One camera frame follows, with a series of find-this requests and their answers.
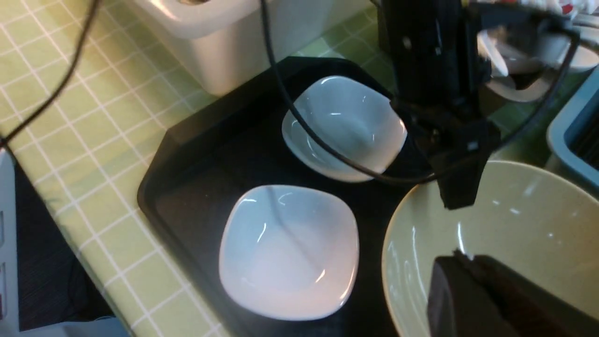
white container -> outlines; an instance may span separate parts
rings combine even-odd
[[[268,68],[258,0],[126,1],[213,95],[224,95]],[[371,4],[368,0],[269,0],[278,59]]]

green tiled countertop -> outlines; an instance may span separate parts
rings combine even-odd
[[[202,91],[124,1],[104,1],[68,90],[11,148],[131,333],[226,337],[152,233],[135,199],[165,130],[216,98]],[[62,78],[88,4],[0,1],[0,132],[22,121]],[[351,59],[391,87],[391,67],[377,43],[376,11],[371,8],[298,55]],[[564,104],[580,80],[568,79],[556,106]],[[492,118],[507,132],[531,109],[508,104]],[[549,121],[499,156],[543,164]]]

blue container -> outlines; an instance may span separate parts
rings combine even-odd
[[[571,149],[583,131],[588,139],[595,139],[595,146],[599,144],[599,125],[590,129],[587,127],[597,114],[599,67],[595,68],[547,129],[547,143],[553,155],[546,169],[566,177],[599,198],[599,170],[579,158]]]

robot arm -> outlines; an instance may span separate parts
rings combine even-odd
[[[506,143],[479,106],[491,64],[478,54],[478,33],[506,26],[526,38],[516,47],[534,54],[539,37],[566,31],[568,21],[533,8],[464,0],[381,0],[381,6],[398,90],[392,106],[438,176],[445,207],[471,206],[487,160]]]

black cable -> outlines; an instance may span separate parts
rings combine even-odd
[[[42,103],[29,117],[27,117],[21,124],[16,126],[7,136],[6,138],[0,138],[0,149],[8,144],[13,138],[15,138],[21,131],[23,131],[31,122],[36,120],[46,109],[48,109],[52,103],[60,96],[62,91],[66,88],[66,85],[69,83],[73,75],[75,74],[75,69],[79,65],[79,61],[81,60],[81,54],[83,53],[83,47],[85,46],[85,42],[87,40],[87,36],[89,35],[89,31],[92,28],[92,23],[94,18],[98,14],[98,9],[100,8],[102,0],[93,0],[92,4],[89,6],[87,10],[87,18],[83,25],[83,29],[80,32],[77,47],[75,48],[75,54],[71,59],[71,66],[63,77],[62,81],[58,85],[58,87],[54,90],[48,99]]]
[[[557,90],[564,81],[565,76],[568,73],[568,70],[570,69],[570,64],[572,63],[572,60],[574,59],[574,56],[576,54],[576,50],[580,45],[580,33],[565,28],[559,29],[558,32],[570,38],[570,47],[568,48],[568,52],[564,57],[564,62],[559,68],[557,78],[553,81],[553,84],[551,85],[551,87],[549,87],[549,90],[545,93],[543,100],[541,101],[541,103],[537,105],[535,111],[528,118],[526,118],[526,120],[524,120],[522,124],[520,124],[516,131],[505,136],[501,140],[499,147],[497,147],[498,150],[513,142],[516,138],[520,137],[521,135],[525,134],[528,131],[528,129],[532,125],[534,125],[533,122],[539,116],[546,113],[547,109],[549,109],[549,105],[551,104],[552,98],[555,96]]]
[[[271,65],[272,72],[277,81],[277,86],[279,87],[279,91],[280,91],[281,95],[283,96],[283,100],[285,101],[285,104],[287,105],[291,114],[294,116],[294,118],[298,121],[298,123],[301,125],[301,127],[304,129],[304,131],[306,131],[306,133],[310,136],[310,138],[312,138],[312,140],[314,140],[314,142],[316,144],[318,144],[320,147],[322,147],[325,151],[327,151],[329,154],[331,154],[337,160],[343,162],[345,165],[353,168],[354,170],[359,171],[367,176],[370,176],[377,181],[387,183],[390,185],[414,185],[414,184],[420,184],[420,183],[428,183],[428,182],[434,181],[436,179],[439,179],[439,178],[449,174],[450,171],[454,170],[455,168],[457,168],[460,165],[460,163],[458,162],[454,165],[451,165],[443,172],[429,174],[426,177],[420,177],[420,178],[390,177],[390,176],[386,176],[386,175],[374,172],[366,167],[363,167],[360,164],[358,164],[358,163],[352,161],[351,159],[348,159],[344,155],[340,154],[332,147],[330,147],[310,128],[308,123],[304,120],[304,118],[301,116],[301,114],[295,107],[294,102],[291,100],[291,97],[289,96],[289,92],[285,88],[285,84],[283,83],[282,76],[279,72],[279,69],[277,68],[277,61],[274,56],[273,42],[272,42],[271,34],[270,34],[270,17],[268,14],[267,0],[260,0],[260,4],[261,4],[262,33],[264,35],[264,43],[265,43],[266,52],[267,52],[268,60]],[[569,36],[571,39],[571,42],[570,42],[570,48],[568,49],[566,57],[564,58],[564,62],[562,63],[561,67],[559,68],[558,77],[553,82],[552,86],[550,87],[548,92],[543,97],[543,100],[536,107],[535,111],[531,114],[531,116],[515,132],[511,133],[510,135],[508,135],[504,139],[502,139],[499,147],[497,147],[497,149],[495,151],[501,149],[505,145],[512,142],[515,138],[519,137],[522,133],[524,133],[530,127],[530,125],[531,125],[530,122],[535,120],[538,116],[544,114],[545,111],[548,109],[549,104],[552,101],[552,98],[555,95],[556,90],[561,86],[561,83],[564,80],[565,74],[567,73],[568,69],[570,68],[570,63],[572,62],[572,59],[574,58],[576,49],[577,49],[578,45],[580,44],[580,35],[574,31],[567,30],[567,29],[561,29],[559,32]]]

